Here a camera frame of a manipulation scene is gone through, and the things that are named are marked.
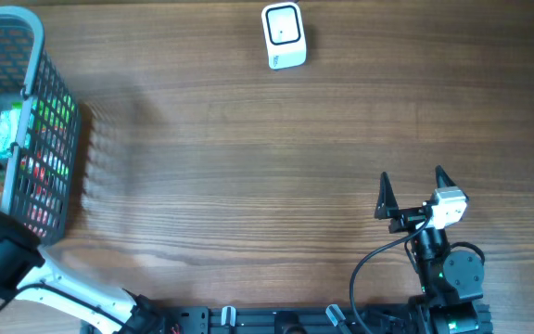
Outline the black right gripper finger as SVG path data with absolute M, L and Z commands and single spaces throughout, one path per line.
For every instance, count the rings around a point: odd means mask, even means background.
M 396 201 L 388 173 L 380 175 L 379 195 L 375 206 L 374 218 L 378 220 L 390 219 L 399 215 L 399 205 Z
M 435 168 L 435 177 L 437 182 L 437 188 L 434 192 L 435 200 L 469 200 L 466 193 L 451 180 L 441 165 Z

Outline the green snack bag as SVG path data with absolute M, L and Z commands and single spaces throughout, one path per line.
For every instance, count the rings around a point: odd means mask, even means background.
M 12 144 L 16 141 L 22 103 L 13 102 L 8 109 L 0 114 L 0 160 L 9 159 L 12 155 Z

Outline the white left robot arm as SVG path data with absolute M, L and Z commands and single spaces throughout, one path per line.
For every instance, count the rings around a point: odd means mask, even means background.
M 40 239 L 0 211 L 0 312 L 37 302 L 85 323 L 82 333 L 165 333 L 168 321 L 143 295 L 101 285 L 53 259 Z

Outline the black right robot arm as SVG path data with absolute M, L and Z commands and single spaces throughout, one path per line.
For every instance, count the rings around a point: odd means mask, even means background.
M 491 333 L 490 307 L 483 298 L 485 254 L 478 246 L 448 241 L 446 229 L 460 222 L 469 197 L 441 166 L 437 187 L 419 207 L 402 209 L 387 173 L 381 173 L 375 218 L 389 219 L 389 232 L 407 233 L 404 242 L 422 293 L 409 299 L 406 333 Z

